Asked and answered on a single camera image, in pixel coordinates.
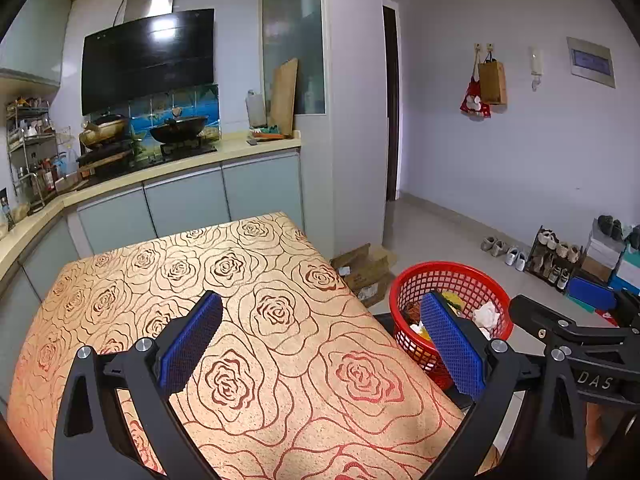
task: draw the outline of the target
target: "dark door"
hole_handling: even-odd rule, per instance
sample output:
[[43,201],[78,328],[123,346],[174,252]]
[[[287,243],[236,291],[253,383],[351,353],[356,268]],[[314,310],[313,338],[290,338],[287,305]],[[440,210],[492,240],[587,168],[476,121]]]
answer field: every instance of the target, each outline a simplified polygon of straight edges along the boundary
[[398,144],[400,135],[400,79],[398,63],[398,25],[396,12],[383,7],[386,43],[386,116],[389,120],[389,152],[386,170],[386,199],[396,199]]

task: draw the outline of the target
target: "red basket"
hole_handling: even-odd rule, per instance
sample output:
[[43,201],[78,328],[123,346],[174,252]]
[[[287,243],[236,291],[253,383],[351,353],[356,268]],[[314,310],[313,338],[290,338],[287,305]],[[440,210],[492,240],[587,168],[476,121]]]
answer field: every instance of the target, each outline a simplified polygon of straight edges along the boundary
[[436,347],[411,330],[402,316],[404,309],[434,289],[455,292],[466,303],[462,314],[469,319],[475,309],[492,301],[500,314],[498,325],[491,333],[492,338],[507,340],[513,323],[509,318],[510,299],[507,293],[480,270],[453,262],[426,262],[400,274],[392,283],[389,293],[389,307],[396,324],[396,341],[442,390],[446,390],[453,380]]

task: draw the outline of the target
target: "basket rim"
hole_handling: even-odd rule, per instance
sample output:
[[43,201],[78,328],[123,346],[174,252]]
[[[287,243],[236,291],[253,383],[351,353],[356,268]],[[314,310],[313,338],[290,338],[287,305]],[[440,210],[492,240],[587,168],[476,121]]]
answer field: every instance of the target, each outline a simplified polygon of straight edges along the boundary
[[398,308],[398,295],[400,292],[400,288],[404,282],[411,279],[418,274],[422,274],[424,272],[428,272],[429,270],[436,270],[434,267],[447,266],[449,269],[453,270],[457,269],[459,272],[464,272],[469,276],[473,276],[480,282],[483,282],[485,285],[489,286],[496,296],[500,299],[500,302],[503,303],[505,307],[504,315],[506,316],[507,323],[500,334],[500,338],[504,341],[507,341],[511,332],[513,331],[513,321],[509,316],[509,306],[511,304],[511,298],[505,292],[505,290],[500,286],[498,282],[496,282],[491,276],[482,272],[482,270],[478,270],[475,267],[471,267],[465,264],[459,264],[457,262],[445,262],[445,261],[433,261],[433,262],[423,262],[421,264],[416,264],[414,266],[405,269],[401,272],[398,277],[391,284],[391,289],[389,290],[389,309],[391,310],[391,316],[394,319],[394,323],[396,327],[404,332],[404,334],[414,343],[418,348],[428,349],[430,352],[435,353],[436,355],[440,355],[437,348],[431,341],[427,341],[426,339],[421,338],[415,333],[409,324],[404,320],[404,317],[400,313],[400,309]]

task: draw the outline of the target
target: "red bag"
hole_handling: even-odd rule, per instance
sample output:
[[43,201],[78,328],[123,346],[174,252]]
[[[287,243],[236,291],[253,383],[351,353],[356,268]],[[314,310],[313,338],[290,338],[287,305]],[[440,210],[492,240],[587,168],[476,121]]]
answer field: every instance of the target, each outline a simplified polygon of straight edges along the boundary
[[471,82],[466,88],[465,100],[460,105],[460,110],[465,114],[475,115],[483,118],[491,117],[491,108],[489,105],[482,102],[480,97],[480,82],[476,81],[476,70],[478,69],[478,62],[480,56],[480,50],[476,49],[476,59],[474,61],[474,72],[471,75]]

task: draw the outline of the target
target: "rose pattern tablecloth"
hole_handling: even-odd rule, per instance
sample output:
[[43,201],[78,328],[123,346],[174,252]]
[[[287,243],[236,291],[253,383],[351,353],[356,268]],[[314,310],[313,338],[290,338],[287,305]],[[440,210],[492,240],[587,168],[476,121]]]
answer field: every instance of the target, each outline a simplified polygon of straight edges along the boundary
[[[223,322],[170,402],[222,478],[415,479],[460,423],[305,235],[273,214],[64,267],[22,347],[8,413],[49,478],[77,348],[123,351],[157,336],[205,290],[222,296]],[[120,400],[142,460],[162,471],[130,397]],[[486,464],[496,460],[492,450]]]

